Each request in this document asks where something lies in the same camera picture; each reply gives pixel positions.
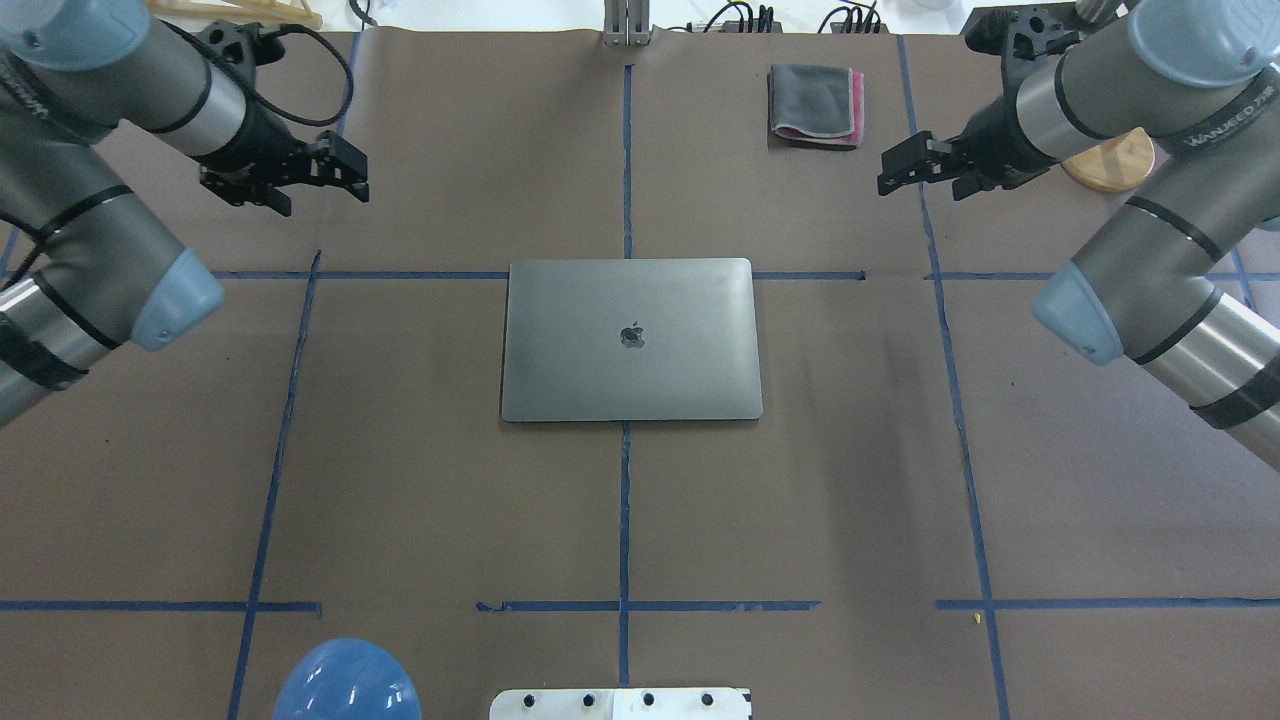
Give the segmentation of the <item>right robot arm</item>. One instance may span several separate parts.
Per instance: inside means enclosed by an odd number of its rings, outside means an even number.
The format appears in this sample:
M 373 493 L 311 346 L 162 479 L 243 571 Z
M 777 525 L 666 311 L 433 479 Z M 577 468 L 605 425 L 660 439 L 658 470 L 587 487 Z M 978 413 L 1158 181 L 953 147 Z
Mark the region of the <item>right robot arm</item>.
M 1098 29 L 1038 6 L 977 22 L 1002 92 L 952 138 L 882 154 L 879 195 L 947 181 L 1015 190 L 1144 131 L 1158 167 L 1036 297 L 1042 325 L 1097 365 L 1129 357 L 1213 429 L 1277 465 L 1279 334 L 1208 278 L 1279 210 L 1275 1 L 1140 1 Z

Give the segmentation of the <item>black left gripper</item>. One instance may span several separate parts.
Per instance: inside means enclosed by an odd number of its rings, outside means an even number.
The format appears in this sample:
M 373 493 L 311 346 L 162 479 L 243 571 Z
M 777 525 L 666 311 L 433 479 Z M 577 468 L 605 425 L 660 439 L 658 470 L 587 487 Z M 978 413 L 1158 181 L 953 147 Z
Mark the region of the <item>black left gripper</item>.
M 256 101 L 230 142 L 200 156 L 198 164 L 200 184 L 232 206 L 248 204 L 292 217 L 292 200 L 280 190 L 303 179 L 315 187 L 344 190 L 360 202 L 370 201 L 364 151 L 332 129 L 303 143 Z

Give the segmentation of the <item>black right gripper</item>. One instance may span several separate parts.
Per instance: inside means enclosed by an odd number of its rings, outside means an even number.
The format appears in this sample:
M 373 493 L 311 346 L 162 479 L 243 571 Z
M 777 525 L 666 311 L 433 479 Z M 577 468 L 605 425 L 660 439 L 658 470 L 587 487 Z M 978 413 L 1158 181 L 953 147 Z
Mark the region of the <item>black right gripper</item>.
M 998 97 L 975 113 L 963 132 L 940 140 L 920 131 L 879 155 L 877 193 L 888 196 L 910 184 L 950 181 L 959 202 L 979 192 L 1016 187 L 1044 174 L 1059 160 L 1042 152 L 1023 132 L 1016 104 Z

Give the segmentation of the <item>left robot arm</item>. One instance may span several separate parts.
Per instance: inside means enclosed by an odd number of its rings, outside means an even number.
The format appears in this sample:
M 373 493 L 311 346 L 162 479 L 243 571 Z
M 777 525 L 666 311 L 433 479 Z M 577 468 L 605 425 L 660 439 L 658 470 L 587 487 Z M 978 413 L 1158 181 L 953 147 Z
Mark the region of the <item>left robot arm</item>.
M 366 155 L 264 99 L 256 72 L 296 23 L 212 20 L 192 35 L 142 1 L 5 1 L 3 223 L 33 247 L 3 286 L 4 423 L 69 389 L 114 348 L 165 348 L 221 306 L 224 290 L 96 152 L 122 122 L 198 164 L 232 206 L 288 217 L 285 187 L 370 199 Z

